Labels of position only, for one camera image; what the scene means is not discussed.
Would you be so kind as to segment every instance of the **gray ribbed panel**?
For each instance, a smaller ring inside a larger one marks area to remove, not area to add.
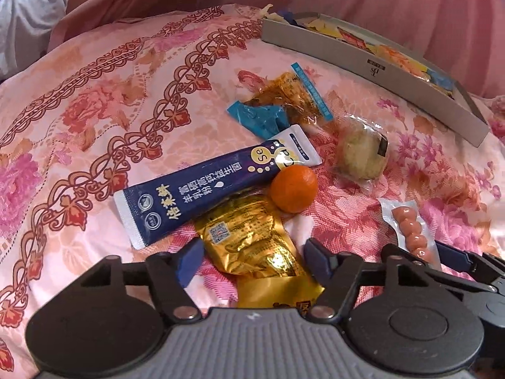
[[[295,309],[213,309],[177,326],[154,357],[111,379],[398,379],[363,362],[337,329]],[[470,379],[468,372],[445,376]],[[37,379],[57,379],[42,373]]]

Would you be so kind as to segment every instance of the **white fabric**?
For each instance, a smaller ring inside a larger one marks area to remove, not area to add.
[[[0,0],[0,81],[28,68],[47,50],[68,0]]]

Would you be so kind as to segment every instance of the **metal screw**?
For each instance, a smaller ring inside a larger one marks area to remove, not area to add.
[[[329,306],[316,305],[311,309],[311,315],[318,319],[330,319],[335,316],[335,310]]]
[[[194,319],[198,316],[198,309],[193,306],[179,306],[174,309],[174,316],[177,319]]]

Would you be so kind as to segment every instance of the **gray box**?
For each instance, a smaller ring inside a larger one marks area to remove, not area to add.
[[[447,73],[423,57],[393,41],[348,22],[315,12],[298,13],[294,18],[304,22],[320,18],[327,23],[357,34],[357,36],[364,36],[377,44],[388,45],[433,71],[448,77]],[[454,99],[452,99],[415,75],[372,53],[312,30],[266,18],[263,20],[261,38],[264,42],[310,55],[361,75],[437,118],[474,147],[478,147],[489,132],[489,126],[479,108],[457,81],[454,82]]]

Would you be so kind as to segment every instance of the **orange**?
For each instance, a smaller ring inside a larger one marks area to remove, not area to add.
[[[297,214],[316,199],[317,177],[303,165],[291,165],[279,172],[270,184],[270,197],[282,211]]]

